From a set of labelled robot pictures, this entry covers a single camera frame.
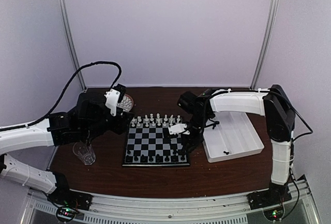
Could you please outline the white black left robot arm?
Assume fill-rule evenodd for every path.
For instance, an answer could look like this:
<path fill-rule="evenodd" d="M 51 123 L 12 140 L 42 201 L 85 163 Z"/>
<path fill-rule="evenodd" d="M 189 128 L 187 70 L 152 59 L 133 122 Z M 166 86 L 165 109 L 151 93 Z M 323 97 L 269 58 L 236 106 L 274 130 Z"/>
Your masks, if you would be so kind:
<path fill-rule="evenodd" d="M 62 205 L 70 205 L 74 201 L 74 193 L 63 174 L 39 170 L 14 159 L 9 153 L 77 142 L 89 145 L 107 131 L 121 135 L 134 117 L 134 114 L 118 107 L 123 96 L 124 93 L 116 89 L 104 94 L 81 93 L 76 106 L 68 112 L 52 113 L 41 121 L 18 127 L 1 128 L 1 178 L 40 190 Z"/>

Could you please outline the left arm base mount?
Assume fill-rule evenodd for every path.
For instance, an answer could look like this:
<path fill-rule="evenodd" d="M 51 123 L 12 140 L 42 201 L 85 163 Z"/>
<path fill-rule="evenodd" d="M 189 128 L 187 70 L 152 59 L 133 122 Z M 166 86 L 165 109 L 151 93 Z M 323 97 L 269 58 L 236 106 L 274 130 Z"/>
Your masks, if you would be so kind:
<path fill-rule="evenodd" d="M 73 221 L 81 211 L 88 211 L 93 199 L 91 194 L 77 191 L 70 191 L 68 195 L 59 195 L 55 192 L 44 195 L 55 206 L 55 217 L 62 223 Z"/>

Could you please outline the white plastic tray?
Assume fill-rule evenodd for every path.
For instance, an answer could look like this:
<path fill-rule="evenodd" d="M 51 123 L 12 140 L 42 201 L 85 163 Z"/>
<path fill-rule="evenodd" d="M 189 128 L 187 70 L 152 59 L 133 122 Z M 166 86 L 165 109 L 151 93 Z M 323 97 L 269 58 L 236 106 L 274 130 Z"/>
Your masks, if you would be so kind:
<path fill-rule="evenodd" d="M 244 112 L 216 113 L 219 125 L 204 130 L 204 150 L 208 162 L 221 162 L 259 154 L 264 144 Z"/>

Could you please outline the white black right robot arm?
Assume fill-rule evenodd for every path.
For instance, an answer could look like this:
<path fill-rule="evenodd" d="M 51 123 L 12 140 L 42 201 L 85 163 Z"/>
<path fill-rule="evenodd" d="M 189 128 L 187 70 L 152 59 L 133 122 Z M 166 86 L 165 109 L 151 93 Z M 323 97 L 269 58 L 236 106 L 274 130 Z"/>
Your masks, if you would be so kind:
<path fill-rule="evenodd" d="M 272 152 L 269 186 L 254 197 L 276 204 L 288 196 L 297 141 L 295 122 L 301 116 L 280 85 L 210 88 L 199 95 L 187 91 L 177 104 L 191 116 L 173 128 L 183 135 L 188 152 L 203 145 L 208 162 L 213 163 L 259 154 L 268 144 Z"/>

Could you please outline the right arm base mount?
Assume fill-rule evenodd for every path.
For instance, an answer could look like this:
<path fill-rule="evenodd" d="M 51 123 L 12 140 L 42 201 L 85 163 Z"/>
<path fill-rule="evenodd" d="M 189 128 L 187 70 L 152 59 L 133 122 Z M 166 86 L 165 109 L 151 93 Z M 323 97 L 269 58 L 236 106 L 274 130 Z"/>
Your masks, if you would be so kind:
<path fill-rule="evenodd" d="M 290 192 L 281 195 L 279 192 L 264 190 L 247 195 L 251 210 L 261 209 L 268 221 L 277 222 L 285 216 L 284 203 L 292 200 Z"/>

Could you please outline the black white chessboard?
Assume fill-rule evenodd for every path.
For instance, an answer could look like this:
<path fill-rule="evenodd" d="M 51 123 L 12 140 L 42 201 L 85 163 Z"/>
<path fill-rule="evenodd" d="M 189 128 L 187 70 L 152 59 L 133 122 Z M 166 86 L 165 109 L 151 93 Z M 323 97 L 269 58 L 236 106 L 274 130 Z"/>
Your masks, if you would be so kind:
<path fill-rule="evenodd" d="M 181 135 L 170 135 L 168 128 L 172 125 L 176 125 L 183 122 L 183 118 L 178 116 L 160 116 L 161 122 L 156 121 L 156 115 L 154 115 L 154 122 L 156 127 L 152 127 L 152 122 L 149 121 L 149 127 L 145 127 L 145 117 L 142 117 L 141 127 L 137 127 L 138 117 L 136 117 L 136 126 L 131 127 L 126 135 L 126 143 L 123 155 L 123 167 L 177 167 L 177 166 L 189 166 L 190 159 L 187 152 L 182 146 Z M 173 151 L 177 150 L 177 155 L 173 155 Z M 156 155 L 161 156 L 161 162 L 156 162 Z M 140 157 L 144 155 L 146 162 L 141 163 Z M 149 155 L 153 156 L 153 162 L 148 161 Z M 180 160 L 181 155 L 185 155 L 184 161 Z M 134 156 L 138 156 L 138 161 L 133 160 Z M 165 162 L 165 156 L 170 157 L 169 162 Z M 178 162 L 173 161 L 173 156 L 178 157 Z"/>

